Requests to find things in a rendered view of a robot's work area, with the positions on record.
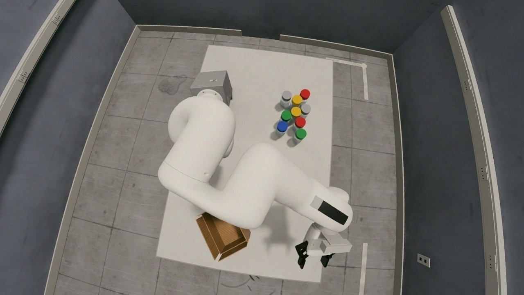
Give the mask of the yellow bottle cap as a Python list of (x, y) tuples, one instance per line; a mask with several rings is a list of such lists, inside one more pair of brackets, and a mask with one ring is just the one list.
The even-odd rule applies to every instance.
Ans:
[(300, 114), (301, 114), (301, 110), (300, 108), (298, 107), (294, 107), (291, 109), (291, 119), (290, 119), (290, 123), (294, 123), (296, 121), (297, 118), (299, 118)]
[(300, 103), (303, 101), (302, 97), (299, 96), (299, 95), (295, 95), (293, 96), (293, 99), (290, 103), (290, 106), (289, 106), (289, 109), (291, 110), (292, 108), (294, 107), (298, 107), (300, 106)]

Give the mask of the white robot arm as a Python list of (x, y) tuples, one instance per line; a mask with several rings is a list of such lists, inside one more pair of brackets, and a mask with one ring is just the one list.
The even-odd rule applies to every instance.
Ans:
[(348, 193), (323, 186), (269, 143), (250, 146), (221, 191), (209, 184), (232, 151), (235, 128), (234, 113), (216, 91), (205, 89), (180, 102), (168, 122), (174, 146), (158, 170), (160, 183), (243, 229), (258, 228), (276, 201), (315, 223), (326, 239), (323, 254), (350, 252), (352, 244), (338, 233), (352, 221)]

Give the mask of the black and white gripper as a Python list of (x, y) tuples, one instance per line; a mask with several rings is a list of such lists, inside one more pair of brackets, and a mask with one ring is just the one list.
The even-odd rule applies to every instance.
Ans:
[[(304, 268), (306, 258), (308, 256), (322, 256), (321, 263), (323, 264), (323, 267), (327, 267), (329, 259), (331, 259), (335, 253), (323, 254), (322, 250), (320, 249), (322, 240), (326, 239), (322, 235), (321, 230), (315, 226), (315, 223), (312, 223), (304, 237), (303, 243), (295, 246), (296, 252), (299, 255), (298, 264), (300, 269)], [(306, 252), (305, 255), (303, 254), (304, 252)]]

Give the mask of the bottle with blue cap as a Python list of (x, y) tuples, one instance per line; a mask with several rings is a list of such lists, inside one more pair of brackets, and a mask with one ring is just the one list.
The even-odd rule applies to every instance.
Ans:
[(287, 128), (288, 128), (287, 123), (285, 121), (280, 121), (280, 123), (278, 123), (277, 128), (276, 128), (276, 135), (277, 136), (284, 136), (284, 134), (286, 133)]

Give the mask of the open brown cardboard box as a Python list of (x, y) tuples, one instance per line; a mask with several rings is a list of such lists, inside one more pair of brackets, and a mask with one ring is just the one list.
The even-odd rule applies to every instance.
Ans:
[(249, 229), (231, 225), (207, 212), (199, 215), (202, 217), (197, 219), (197, 224), (214, 260), (219, 253), (218, 262), (247, 247)]

